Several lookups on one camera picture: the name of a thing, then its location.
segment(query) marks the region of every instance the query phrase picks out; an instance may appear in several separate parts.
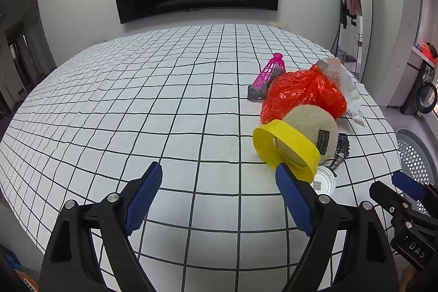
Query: washing machine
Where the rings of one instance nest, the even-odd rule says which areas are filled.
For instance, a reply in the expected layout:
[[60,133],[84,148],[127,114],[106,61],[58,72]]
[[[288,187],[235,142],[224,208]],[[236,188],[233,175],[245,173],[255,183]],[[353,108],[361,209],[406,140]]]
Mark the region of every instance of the washing machine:
[[410,90],[400,111],[405,115],[413,115],[418,111],[422,114],[430,113],[437,104],[437,88],[432,83],[435,70],[426,61],[423,61],[417,78]]

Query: laundry basket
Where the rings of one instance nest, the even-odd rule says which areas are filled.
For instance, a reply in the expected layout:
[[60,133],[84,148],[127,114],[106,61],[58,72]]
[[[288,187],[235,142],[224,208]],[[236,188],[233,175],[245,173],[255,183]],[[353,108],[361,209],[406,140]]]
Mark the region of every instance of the laundry basket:
[[[438,183],[436,165],[424,142],[406,128],[397,129],[396,138],[399,145],[403,173],[417,182],[424,184]],[[420,202],[415,202],[409,196],[405,196],[405,198],[411,201],[412,208],[415,209],[417,207],[418,211],[427,214],[427,211]]]

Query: blue textured pad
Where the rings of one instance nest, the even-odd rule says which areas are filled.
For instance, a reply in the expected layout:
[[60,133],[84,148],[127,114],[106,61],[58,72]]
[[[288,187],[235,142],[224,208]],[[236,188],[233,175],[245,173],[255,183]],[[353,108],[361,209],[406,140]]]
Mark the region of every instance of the blue textured pad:
[[312,236],[315,231],[312,224],[312,210],[298,187],[296,187],[287,169],[282,165],[278,165],[275,170],[275,182],[297,228],[305,232],[307,236]]
[[401,189],[413,200],[422,200],[424,198],[423,186],[409,176],[406,176],[403,172],[393,173],[392,182],[395,187]]
[[163,169],[160,164],[156,164],[128,206],[126,221],[123,226],[126,236],[130,236],[133,231],[142,226],[162,180]]

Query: pink shuttlecock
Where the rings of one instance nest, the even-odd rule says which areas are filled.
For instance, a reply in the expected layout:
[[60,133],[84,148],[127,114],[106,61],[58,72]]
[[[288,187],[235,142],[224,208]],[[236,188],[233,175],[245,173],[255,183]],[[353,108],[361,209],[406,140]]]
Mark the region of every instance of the pink shuttlecock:
[[252,86],[257,89],[261,89],[264,83],[268,82],[271,78],[272,71],[277,66],[280,70],[286,71],[284,67],[284,61],[282,60],[283,55],[279,52],[273,54],[272,59],[269,60],[268,64],[262,69],[260,74],[257,76]]

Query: qr code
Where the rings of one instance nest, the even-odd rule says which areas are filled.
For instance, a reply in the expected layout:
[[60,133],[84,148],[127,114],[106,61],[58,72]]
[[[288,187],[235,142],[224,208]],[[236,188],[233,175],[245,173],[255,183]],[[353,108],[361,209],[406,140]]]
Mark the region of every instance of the qr code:
[[312,187],[315,191],[321,191],[321,182],[319,181],[313,181]]

